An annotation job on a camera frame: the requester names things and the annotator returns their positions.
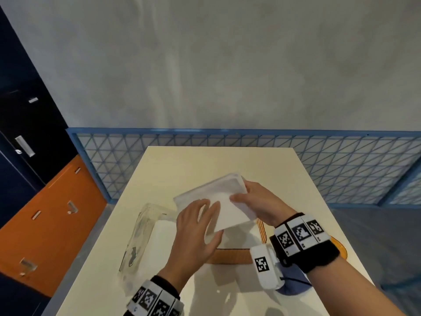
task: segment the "person's left hand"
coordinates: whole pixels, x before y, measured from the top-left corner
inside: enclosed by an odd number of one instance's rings
[[[177,233],[171,254],[158,276],[165,278],[180,293],[189,278],[212,256],[222,240],[223,230],[205,244],[205,231],[213,215],[221,208],[219,202],[209,207],[207,199],[190,203],[177,217]],[[200,209],[205,206],[199,221]]]

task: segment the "hand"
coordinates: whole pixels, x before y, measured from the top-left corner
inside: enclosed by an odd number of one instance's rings
[[[221,204],[215,202],[209,208],[207,199],[190,203],[177,217],[177,233],[170,258],[158,276],[165,278],[180,293],[189,278],[212,256],[222,240],[223,230],[215,234],[209,244],[205,244],[205,231],[213,215]],[[205,206],[202,217],[200,209]]]
[[[248,193],[234,194],[229,199],[232,202],[246,204],[266,224],[277,227],[297,213],[259,183],[244,180],[244,184]]]

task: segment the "wristband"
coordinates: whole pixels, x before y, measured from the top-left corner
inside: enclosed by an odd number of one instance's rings
[[[127,304],[133,316],[179,316],[184,304],[151,281],[145,281]]]
[[[269,239],[284,267],[297,264],[304,273],[328,265],[340,254],[318,221],[303,213],[275,228],[275,235]]]

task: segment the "blue metal fence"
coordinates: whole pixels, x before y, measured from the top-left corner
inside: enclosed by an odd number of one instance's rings
[[[292,147],[335,207],[420,207],[421,132],[69,128],[108,202],[121,196],[145,149]]]

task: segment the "black cable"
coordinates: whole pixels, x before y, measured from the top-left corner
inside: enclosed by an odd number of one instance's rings
[[[313,286],[309,282],[305,282],[305,281],[302,281],[300,279],[295,279],[295,278],[290,278],[290,277],[279,277],[279,278],[281,279],[281,281],[296,281],[296,282],[299,282],[299,283],[302,283],[302,284]]]

